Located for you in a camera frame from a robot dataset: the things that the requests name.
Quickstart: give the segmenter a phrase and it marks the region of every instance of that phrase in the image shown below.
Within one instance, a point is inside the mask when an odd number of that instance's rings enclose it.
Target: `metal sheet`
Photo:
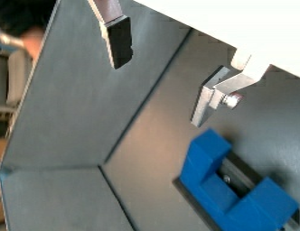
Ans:
[[[221,64],[228,64],[228,46],[208,43],[195,32],[103,167],[139,230],[208,230],[173,180],[201,132],[190,123],[199,85]]]
[[[134,56],[122,69],[113,70],[87,1],[59,1],[6,166],[97,166],[105,162],[189,32],[131,0],[121,1],[121,6],[131,17]]]
[[[268,73],[241,91],[238,107],[221,108],[195,128],[190,113],[199,83],[226,64],[229,49],[204,39],[194,34],[182,47],[105,167],[143,231],[208,230],[171,181],[190,141],[209,127],[230,140],[233,151],[258,174],[270,176],[300,202],[300,79],[285,72]]]
[[[98,168],[18,171],[2,191],[10,231],[133,231]]]

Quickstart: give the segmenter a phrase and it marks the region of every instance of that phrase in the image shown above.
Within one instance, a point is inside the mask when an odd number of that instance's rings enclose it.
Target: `silver metal bracket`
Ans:
[[[232,65],[244,71],[220,66],[199,88],[191,117],[191,123],[197,127],[205,123],[222,105],[230,109],[237,107],[242,100],[237,90],[256,84],[269,68],[266,61],[245,52],[236,52]]]
[[[110,64],[121,68],[133,56],[131,20],[123,15],[118,0],[89,0],[106,40]]]

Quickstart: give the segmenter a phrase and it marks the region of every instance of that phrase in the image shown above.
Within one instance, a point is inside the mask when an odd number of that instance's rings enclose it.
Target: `gray surface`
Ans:
[[[0,56],[0,106],[7,104],[7,58]]]
[[[97,166],[157,83],[189,31],[133,0],[131,62],[113,70],[99,24],[86,0],[62,0],[3,164]]]
[[[174,188],[187,144],[201,130],[190,124],[202,79],[228,64],[228,46],[190,36],[131,130],[105,166],[142,231],[206,231]]]
[[[220,109],[198,129],[190,124],[199,84],[228,62],[229,47],[190,37],[157,91],[105,166],[143,231],[208,231],[171,185],[193,138],[213,127],[257,172],[300,202],[300,79],[270,72],[246,88],[238,107]]]
[[[10,231],[131,231],[98,169],[18,171],[2,191]]]

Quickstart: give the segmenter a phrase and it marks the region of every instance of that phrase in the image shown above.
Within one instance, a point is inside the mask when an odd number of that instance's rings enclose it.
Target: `blue block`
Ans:
[[[224,231],[276,231],[294,211],[297,202],[270,178],[265,178],[242,199],[217,175],[232,149],[208,130],[190,144],[181,182]]]

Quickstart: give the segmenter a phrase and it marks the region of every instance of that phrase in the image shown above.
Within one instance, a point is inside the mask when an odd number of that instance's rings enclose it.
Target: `screw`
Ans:
[[[228,106],[228,108],[234,109],[240,104],[244,96],[237,92],[230,93],[222,98],[221,104]]]
[[[232,178],[228,175],[224,175],[222,180],[225,183],[230,184],[232,183]]]

